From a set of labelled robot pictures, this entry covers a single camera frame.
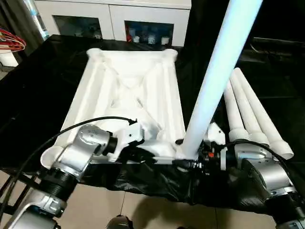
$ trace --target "white cabinet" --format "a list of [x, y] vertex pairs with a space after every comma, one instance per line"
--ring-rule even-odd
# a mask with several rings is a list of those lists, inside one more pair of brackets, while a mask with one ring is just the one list
[[191, 0], [36, 0], [49, 35], [183, 46]]
[[66, 1], [35, 1], [49, 35], [113, 39], [109, 5]]
[[159, 38], [152, 34], [152, 39], [155, 38], [160, 41], [162, 37], [168, 37], [171, 45], [184, 45], [189, 10], [111, 5], [110, 12], [114, 38], [118, 41], [127, 40], [128, 34], [126, 33], [130, 29], [129, 26], [133, 24], [134, 28], [132, 30], [135, 31], [132, 31], [132, 37], [137, 36], [137, 34], [134, 35], [135, 32], [139, 33], [139, 38], [141, 38], [141, 34], [147, 33], [144, 36], [149, 39], [149, 33], [155, 33], [158, 34]]

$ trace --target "tiled floor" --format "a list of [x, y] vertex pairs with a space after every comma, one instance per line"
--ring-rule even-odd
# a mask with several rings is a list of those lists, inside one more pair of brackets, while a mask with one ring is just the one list
[[[8, 176], [0, 172], [0, 186]], [[13, 204], [24, 185], [19, 182], [10, 203]], [[68, 207], [58, 220], [63, 229], [102, 229], [118, 214], [133, 220], [135, 229], [275, 229], [270, 216], [229, 209], [189, 206], [162, 198], [108, 191], [104, 188], [78, 185]], [[2, 225], [10, 218], [4, 217]]]

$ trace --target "white tube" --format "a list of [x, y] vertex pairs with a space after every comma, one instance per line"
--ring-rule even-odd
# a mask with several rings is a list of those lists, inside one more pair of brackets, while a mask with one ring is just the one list
[[269, 145], [266, 135], [262, 132], [255, 114], [247, 100], [247, 97], [240, 85], [237, 75], [232, 72], [230, 82], [238, 104], [240, 114], [242, 115], [244, 126], [249, 133], [251, 141]]
[[238, 106], [230, 81], [228, 82], [227, 87], [224, 91], [224, 102], [230, 126], [230, 142], [239, 139], [249, 140], [249, 133], [244, 129], [244, 124], [238, 110]]
[[257, 118], [257, 121], [261, 129], [266, 134], [270, 142], [270, 148], [285, 159], [292, 158], [294, 156], [292, 149], [290, 148], [289, 144], [285, 142], [282, 139], [281, 135], [278, 133], [275, 125], [273, 124], [272, 120], [270, 119], [263, 105], [257, 98], [255, 92], [253, 91], [252, 87], [246, 80], [242, 71], [239, 68], [235, 68], [234, 72], [239, 82], [241, 83], [241, 86], [245, 92], [245, 95], [251, 105], [251, 108]]
[[196, 159], [263, 0], [230, 0], [177, 158]]

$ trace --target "silver robotic arm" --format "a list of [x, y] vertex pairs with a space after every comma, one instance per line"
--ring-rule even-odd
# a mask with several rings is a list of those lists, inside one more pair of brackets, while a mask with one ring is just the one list
[[121, 151], [131, 143], [141, 142], [141, 131], [132, 126], [137, 124], [130, 125], [123, 134], [121, 132], [114, 137], [94, 125], [83, 125], [74, 141], [65, 147], [42, 178], [40, 189], [31, 191], [4, 228], [59, 229], [53, 217], [59, 218], [63, 214], [68, 198], [91, 159], [113, 156], [118, 149]]

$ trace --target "black cable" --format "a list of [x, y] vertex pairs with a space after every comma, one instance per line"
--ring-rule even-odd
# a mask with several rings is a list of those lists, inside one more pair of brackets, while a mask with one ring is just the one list
[[[237, 140], [235, 142], [230, 142], [230, 143], [228, 143], [226, 145], [223, 145], [223, 146], [229, 148], [231, 146], [235, 146], [235, 145], [239, 145], [239, 144], [251, 144], [251, 145], [259, 146], [259, 147], [267, 150], [269, 153], [271, 153], [271, 155], [274, 156], [279, 161], [279, 163], [283, 167], [284, 171], [286, 172], [287, 176], [290, 178], [291, 182], [293, 183], [296, 191], [298, 192], [299, 195], [301, 195], [301, 192], [300, 192], [301, 189], [299, 189], [297, 187], [295, 179], [291, 176], [291, 174], [289, 172], [289, 168], [288, 168], [288, 166], [286, 164], [287, 160], [285, 158], [283, 158], [282, 156], [278, 155], [275, 151], [270, 149], [268, 146], [266, 146], [264, 144], [261, 144], [261, 143], [258, 143], [258, 142], [249, 141], [249, 140]], [[302, 179], [304, 179], [304, 181], [305, 181], [304, 175], [301, 174], [301, 172], [298, 171], [298, 169], [296, 169], [294, 167], [294, 171], [297, 172], [302, 177]]]
[[38, 147], [36, 150], [33, 151], [33, 153], [31, 153], [31, 155], [25, 160], [25, 162], [21, 165], [21, 167], [19, 168], [18, 172], [16, 173], [15, 177], [11, 180], [10, 182], [10, 186], [8, 188], [8, 191], [3, 199], [3, 203], [1, 205], [0, 208], [0, 225], [1, 225], [1, 221], [2, 221], [2, 217], [5, 211], [6, 206], [8, 205], [10, 196], [15, 188], [15, 185], [18, 181], [19, 176], [21, 175], [22, 171], [24, 170], [24, 168], [26, 167], [26, 165], [29, 163], [29, 161], [37, 154], [39, 153], [48, 143], [50, 143], [51, 141], [53, 141], [55, 138], [57, 138], [59, 135], [62, 135], [63, 133], [72, 130], [78, 126], [87, 124], [87, 123], [91, 123], [91, 122], [95, 122], [95, 121], [99, 121], [99, 120], [107, 120], [107, 119], [120, 119], [120, 120], [125, 120], [129, 122], [129, 125], [136, 123], [137, 121], [134, 121], [132, 119], [129, 118], [124, 118], [124, 117], [118, 117], [118, 116], [106, 116], [106, 117], [98, 117], [98, 118], [93, 118], [93, 119], [89, 119], [86, 121], [83, 121], [81, 123], [77, 123], [75, 125], [72, 125], [64, 130], [61, 130], [59, 133], [57, 133], [56, 135], [54, 135], [53, 137], [51, 137], [49, 140], [45, 141], [40, 147]]

